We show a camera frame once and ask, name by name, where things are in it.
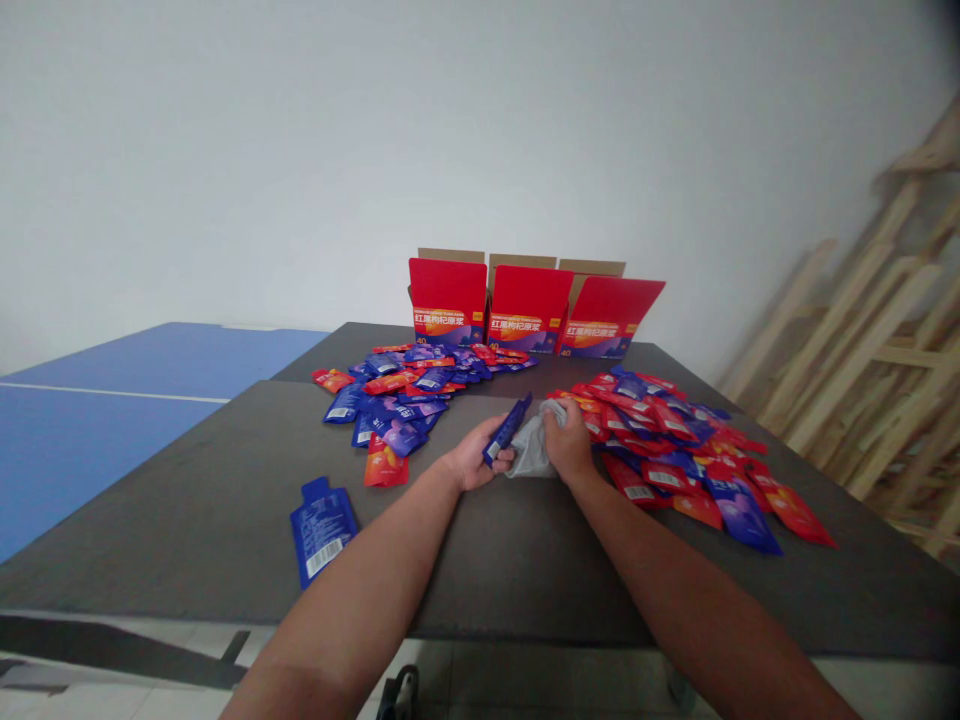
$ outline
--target gray cloth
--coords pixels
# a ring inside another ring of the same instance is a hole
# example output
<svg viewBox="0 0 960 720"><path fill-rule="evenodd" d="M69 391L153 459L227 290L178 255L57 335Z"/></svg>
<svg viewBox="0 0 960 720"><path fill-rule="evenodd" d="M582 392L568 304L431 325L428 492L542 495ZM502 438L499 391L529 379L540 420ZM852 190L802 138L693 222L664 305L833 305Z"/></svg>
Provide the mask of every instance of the gray cloth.
<svg viewBox="0 0 960 720"><path fill-rule="evenodd" d="M513 436L510 447L517 451L513 466L507 470L507 477L555 477L557 471L547 458L546 436L543 427L544 411L552 411L557 416L557 424L563 427L567 423L567 411L556 400L544 400L537 414L530 418L517 434Z"/></svg>

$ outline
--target pile of packets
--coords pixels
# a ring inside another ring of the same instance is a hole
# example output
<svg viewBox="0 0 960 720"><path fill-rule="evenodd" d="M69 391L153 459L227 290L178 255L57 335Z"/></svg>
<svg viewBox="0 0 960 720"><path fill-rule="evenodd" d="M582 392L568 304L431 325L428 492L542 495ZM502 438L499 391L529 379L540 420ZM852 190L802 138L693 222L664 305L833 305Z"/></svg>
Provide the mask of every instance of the pile of packets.
<svg viewBox="0 0 960 720"><path fill-rule="evenodd" d="M364 485L391 487L409 479L407 458L428 439L453 397L499 372L538 361L520 350L453 345L375 347L347 372L320 369L313 381L336 395L326 423L355 423L352 445L367 449Z"/></svg>
<svg viewBox="0 0 960 720"><path fill-rule="evenodd" d="M764 513L804 540L836 544L793 488L762 461L767 448L724 421L720 410L686 401L674 383L617 365L571 392L594 449L620 492L642 508L674 508L762 552L782 555Z"/></svg>

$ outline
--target tabletop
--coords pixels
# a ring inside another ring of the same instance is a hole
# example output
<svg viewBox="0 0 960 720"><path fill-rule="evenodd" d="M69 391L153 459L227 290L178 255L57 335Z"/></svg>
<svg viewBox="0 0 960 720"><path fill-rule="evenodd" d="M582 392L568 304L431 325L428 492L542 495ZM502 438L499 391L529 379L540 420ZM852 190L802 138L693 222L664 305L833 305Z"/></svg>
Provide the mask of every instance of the tabletop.
<svg viewBox="0 0 960 720"><path fill-rule="evenodd" d="M389 327L344 326L0 566L0 608L279 622L300 593L288 520L300 486L324 474L345 487L361 527L406 489L362 485L365 451L350 446L350 426L320 422L331 396L303 381L303 368L346 366L373 345L410 340L409 328ZM542 398L613 364L542 360L456 398L412 457L411 476L521 392ZM785 554L771 557L678 513L655 513L729 572L805 651L957 660L960 578L735 406L716 402L716 391L655 346L635 345L624 365L677 382L694 400L732 408L732 424L768 443L775 477L798 490L836 539L837 549L810 545L773 521ZM653 644L570 494L545 478L498 477L463 497L410 634Z"/></svg>

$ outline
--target white line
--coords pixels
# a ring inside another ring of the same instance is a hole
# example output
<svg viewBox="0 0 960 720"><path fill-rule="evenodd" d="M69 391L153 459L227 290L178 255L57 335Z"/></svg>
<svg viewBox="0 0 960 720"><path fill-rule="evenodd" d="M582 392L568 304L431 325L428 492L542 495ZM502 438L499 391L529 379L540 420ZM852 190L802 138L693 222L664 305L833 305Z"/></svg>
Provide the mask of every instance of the white line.
<svg viewBox="0 0 960 720"><path fill-rule="evenodd" d="M218 405L224 405L230 402L230 398L194 398L186 395L153 395L152 393L126 393L117 390L90 390L88 388L61 388L55 385L28 385L27 383L4 383L0 382L0 387L22 387L28 390L60 390L61 392L87 392L95 395L126 395L127 397L152 397L159 400L193 400L194 402L213 402Z"/></svg>

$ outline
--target floor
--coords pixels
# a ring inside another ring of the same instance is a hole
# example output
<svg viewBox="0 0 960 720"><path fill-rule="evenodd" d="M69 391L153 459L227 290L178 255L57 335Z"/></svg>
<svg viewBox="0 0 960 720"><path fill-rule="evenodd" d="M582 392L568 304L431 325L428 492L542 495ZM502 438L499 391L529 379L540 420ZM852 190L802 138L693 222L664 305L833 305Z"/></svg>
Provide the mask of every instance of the floor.
<svg viewBox="0 0 960 720"><path fill-rule="evenodd" d="M220 657L239 629L136 620L114 624L211 657ZM237 662L250 665L271 630L244 629L251 635ZM956 717L948 707L949 693L960 687L960 671L901 662L816 662L865 720ZM425 720L680 717L666 691L663 657L656 651L406 640L385 677L395 676L407 663L420 668ZM360 718L376 716L382 688L383 680ZM0 690L0 720L213 720L228 699L224 691L92 677L52 696ZM716 715L700 700L693 717Z"/></svg>

